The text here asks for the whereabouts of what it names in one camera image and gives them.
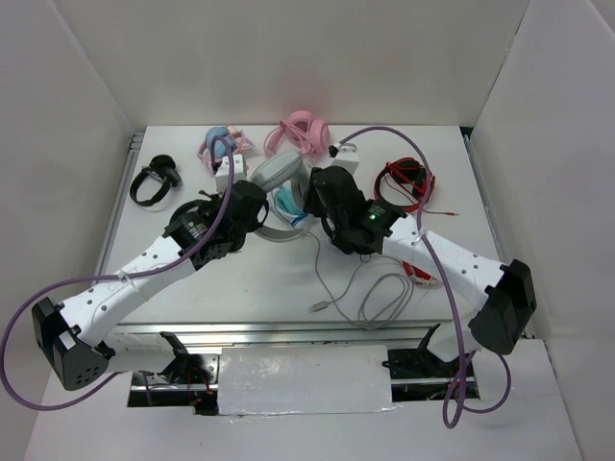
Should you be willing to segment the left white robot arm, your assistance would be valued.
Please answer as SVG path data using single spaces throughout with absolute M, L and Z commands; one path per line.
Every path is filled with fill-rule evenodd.
M 206 264 L 238 251 L 247 233 L 262 226 L 265 192 L 248 181 L 224 195 L 184 206 L 139 256 L 86 291 L 32 308 L 35 338 L 62 387 L 76 391 L 106 372 L 149 372 L 175 383 L 197 360 L 167 331 L 131 337 L 114 332 L 129 314 Z

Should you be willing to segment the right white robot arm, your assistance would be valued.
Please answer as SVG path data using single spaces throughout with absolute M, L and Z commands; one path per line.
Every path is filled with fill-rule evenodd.
M 470 306 L 447 325 L 431 328 L 418 347 L 418 363 L 439 376 L 461 355 L 479 349 L 506 356 L 536 309 L 532 274 L 518 259 L 505 264 L 466 250 L 383 199 L 368 200 L 340 166 L 316 167 L 307 179 L 304 210 L 320 219 L 345 254 L 390 256 L 435 277 L 448 294 Z

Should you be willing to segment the grey over-ear headphones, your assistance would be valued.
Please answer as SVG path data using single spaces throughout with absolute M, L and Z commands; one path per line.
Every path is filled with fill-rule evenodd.
M 299 198 L 299 179 L 306 174 L 302 156 L 296 151 L 286 151 L 266 159 L 251 174 L 249 180 L 260 187 L 268 197 L 269 210 L 284 224 L 285 230 L 262 225 L 255 231 L 260 238 L 273 243 L 286 243 L 304 237 L 314 225 L 314 219 L 304 213 L 289 213 L 279 208 L 280 193 L 292 199 L 296 207 L 302 206 Z

